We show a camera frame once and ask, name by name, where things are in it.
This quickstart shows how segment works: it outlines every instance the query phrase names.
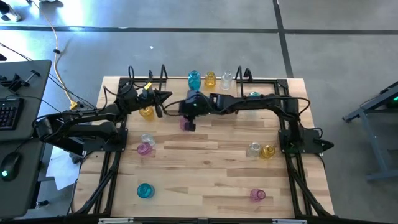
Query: black keyboard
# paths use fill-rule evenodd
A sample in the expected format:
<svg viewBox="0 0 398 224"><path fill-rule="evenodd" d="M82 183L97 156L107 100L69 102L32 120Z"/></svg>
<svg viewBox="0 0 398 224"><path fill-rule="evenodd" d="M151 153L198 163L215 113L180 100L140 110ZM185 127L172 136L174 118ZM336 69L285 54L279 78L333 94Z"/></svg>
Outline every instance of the black keyboard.
<svg viewBox="0 0 398 224"><path fill-rule="evenodd" d="M24 99L0 99L0 131L15 130L21 114Z"/></svg>

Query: computer mouse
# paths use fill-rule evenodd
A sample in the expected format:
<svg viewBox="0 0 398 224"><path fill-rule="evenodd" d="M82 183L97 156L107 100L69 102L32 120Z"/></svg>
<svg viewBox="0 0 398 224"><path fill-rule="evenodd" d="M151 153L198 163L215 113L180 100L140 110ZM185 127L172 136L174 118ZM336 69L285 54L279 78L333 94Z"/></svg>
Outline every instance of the computer mouse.
<svg viewBox="0 0 398 224"><path fill-rule="evenodd" d="M17 177L21 160L22 155L18 152L5 156L0 165L1 178L4 181L12 181Z"/></svg>

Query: gray concrete floor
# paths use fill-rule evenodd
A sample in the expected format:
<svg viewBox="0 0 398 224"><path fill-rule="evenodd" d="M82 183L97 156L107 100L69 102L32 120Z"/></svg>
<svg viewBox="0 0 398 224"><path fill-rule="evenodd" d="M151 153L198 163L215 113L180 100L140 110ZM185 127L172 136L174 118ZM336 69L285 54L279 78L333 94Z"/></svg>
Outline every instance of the gray concrete floor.
<svg viewBox="0 0 398 224"><path fill-rule="evenodd" d="M24 21L0 26L47 26L34 6L9 1ZM391 0L279 0L286 29L398 29L398 2ZM94 0L40 4L56 26L275 29L272 0ZM278 34L59 32L60 73L69 89L95 103L105 75L137 75L166 65L169 75L249 67L255 77L286 77ZM335 213L344 218L398 222L398 180L366 182L377 164L360 122L341 117L397 81L398 35L286 35L295 78L304 78L316 126L335 143L325 153ZM0 30L0 42L34 59L53 60L52 32ZM7 50L10 61L21 58ZM49 82L44 99L60 110L63 92ZM40 114L53 112L42 105ZM64 215L72 188L42 185L39 200L51 205L25 216Z"/></svg>

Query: wooden table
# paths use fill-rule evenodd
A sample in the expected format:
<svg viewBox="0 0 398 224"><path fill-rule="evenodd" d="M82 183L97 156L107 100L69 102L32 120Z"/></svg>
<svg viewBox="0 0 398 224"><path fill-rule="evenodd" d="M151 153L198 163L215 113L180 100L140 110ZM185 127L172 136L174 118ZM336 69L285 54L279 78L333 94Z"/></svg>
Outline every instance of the wooden table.
<svg viewBox="0 0 398 224"><path fill-rule="evenodd" d="M120 77L104 77L103 85L116 92ZM288 79L292 96L307 98L303 79ZM168 102L182 100L188 89L186 79L169 78L162 89L173 92ZM219 88L202 90L223 93ZM268 84L245 84L244 94L252 91L274 93ZM227 91L239 95L240 89ZM98 107L104 105L103 92ZM306 102L300 101L300 109ZM313 127L310 109L301 115L306 127ZM293 218L292 198L285 157L280 152L277 132L278 117L269 110L240 111L227 116L209 115L196 120L197 130L180 130L178 117L145 121L133 112L127 118L129 136L122 154L114 195L113 217L211 217L211 218ZM142 157L136 152L141 134L153 134L156 141L152 155ZM268 159L246 157L249 144L271 144L276 154ZM74 206L79 209L98 185L103 152L95 152L81 167L76 186ZM328 184L321 160L303 154L309 189L330 213L333 213ZM155 187L151 199L139 198L137 186L147 182ZM254 188L266 192L266 199L253 203L249 193ZM103 206L108 194L104 191ZM298 190L300 208L303 197Z"/></svg>

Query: yellow cable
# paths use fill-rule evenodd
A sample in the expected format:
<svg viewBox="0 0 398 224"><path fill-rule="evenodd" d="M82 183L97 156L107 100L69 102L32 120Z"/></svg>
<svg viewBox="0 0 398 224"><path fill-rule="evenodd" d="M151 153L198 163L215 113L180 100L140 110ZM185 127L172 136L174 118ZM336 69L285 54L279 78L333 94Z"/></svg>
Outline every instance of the yellow cable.
<svg viewBox="0 0 398 224"><path fill-rule="evenodd" d="M50 24L50 27L51 27L51 29L52 29L52 31L53 31L53 33L54 33L54 36L55 36L55 50L58 50L58 51L59 51L59 49L58 49L58 35L57 35L57 33L56 33L55 29L54 29L54 26L52 25L52 23L50 22L50 20L47 18L47 16L44 14L44 12L39 8L39 6L38 6L34 1L32 1L32 2L33 2L33 4L35 4L35 6L37 7L37 9L40 11L40 13L44 16L45 20L47 20L47 22ZM58 78L58 80L60 81L60 83L62 84L63 90L64 90L66 96L68 97L69 101L70 101L70 107L69 107L69 108L70 108L71 110L73 110L73 109L75 109L75 108L78 106L78 104L77 104L76 101L74 101L74 100L71 98L71 96L69 95L69 93L66 91L67 88L66 88L64 82L62 81L60 74L58 73L58 53L55 53L55 58L54 58L54 63L53 63L53 65L54 65L55 74L57 75L57 78Z"/></svg>

